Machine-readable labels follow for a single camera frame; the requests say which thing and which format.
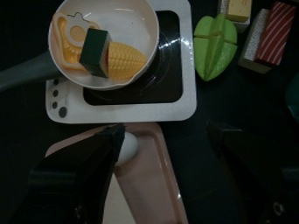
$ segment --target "black stove top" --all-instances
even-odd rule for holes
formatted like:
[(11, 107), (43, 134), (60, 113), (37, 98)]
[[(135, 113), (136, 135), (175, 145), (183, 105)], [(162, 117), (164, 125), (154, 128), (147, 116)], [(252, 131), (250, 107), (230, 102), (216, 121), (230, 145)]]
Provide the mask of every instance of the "black stove top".
[(84, 88), (90, 105), (123, 105), (176, 102), (183, 95), (183, 65), (180, 21), (175, 12), (156, 12), (160, 36), (154, 62), (143, 76), (116, 90), (98, 91)]

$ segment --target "dark background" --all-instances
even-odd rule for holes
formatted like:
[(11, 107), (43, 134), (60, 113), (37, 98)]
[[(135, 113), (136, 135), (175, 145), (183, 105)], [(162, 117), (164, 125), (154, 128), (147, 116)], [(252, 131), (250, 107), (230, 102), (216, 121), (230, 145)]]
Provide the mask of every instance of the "dark background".
[[(272, 2), (254, 0), (252, 18)], [(195, 27), (203, 16), (216, 16), (218, 1), (190, 0), (190, 3)], [(0, 70), (47, 50), (48, 25), (60, 4), (61, 0), (0, 1)], [(238, 66), (248, 29), (239, 34), (236, 57), (223, 74), (210, 82), (202, 81), (196, 74), (198, 109), (192, 117), (182, 122), (159, 122), (191, 224), (240, 223), (236, 195), (206, 135), (208, 120), (287, 147), (299, 146), (299, 127), (286, 107), (286, 88), (298, 73), (298, 23), (296, 12), (283, 61), (267, 74)], [(0, 223), (4, 224), (25, 195), (28, 172), (49, 146), (99, 126), (53, 122), (45, 113), (44, 91), (44, 82), (36, 82), (0, 93)]]

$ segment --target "frying pan handle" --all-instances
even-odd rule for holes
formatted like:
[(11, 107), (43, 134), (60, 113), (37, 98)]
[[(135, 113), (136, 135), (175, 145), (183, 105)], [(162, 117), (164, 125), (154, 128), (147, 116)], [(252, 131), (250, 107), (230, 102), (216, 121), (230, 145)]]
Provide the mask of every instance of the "frying pan handle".
[(0, 93), (8, 88), (35, 81), (47, 81), (59, 76), (61, 76), (61, 72), (52, 62), (49, 51), (47, 51), (0, 72)]

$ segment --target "toy stove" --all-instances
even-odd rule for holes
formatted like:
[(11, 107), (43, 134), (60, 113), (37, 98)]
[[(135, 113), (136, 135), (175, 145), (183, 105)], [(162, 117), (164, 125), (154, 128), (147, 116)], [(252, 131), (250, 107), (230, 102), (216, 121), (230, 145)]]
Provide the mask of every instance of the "toy stove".
[(187, 0), (151, 0), (159, 49), (143, 76), (120, 89), (98, 91), (67, 78), (47, 81), (47, 113), (59, 123), (180, 121), (196, 109), (192, 16)]

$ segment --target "yellow toy food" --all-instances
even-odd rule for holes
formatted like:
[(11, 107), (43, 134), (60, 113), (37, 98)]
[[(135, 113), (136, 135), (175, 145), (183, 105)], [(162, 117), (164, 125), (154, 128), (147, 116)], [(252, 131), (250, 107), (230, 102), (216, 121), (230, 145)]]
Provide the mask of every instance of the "yellow toy food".
[(84, 20), (79, 12), (73, 16), (56, 12), (52, 26), (59, 43), (61, 65), (72, 69), (84, 69), (80, 64), (81, 48), (88, 28), (99, 29), (98, 24)]
[(107, 73), (110, 79), (131, 79), (146, 65), (146, 62), (146, 56), (132, 46), (110, 42), (107, 52)]

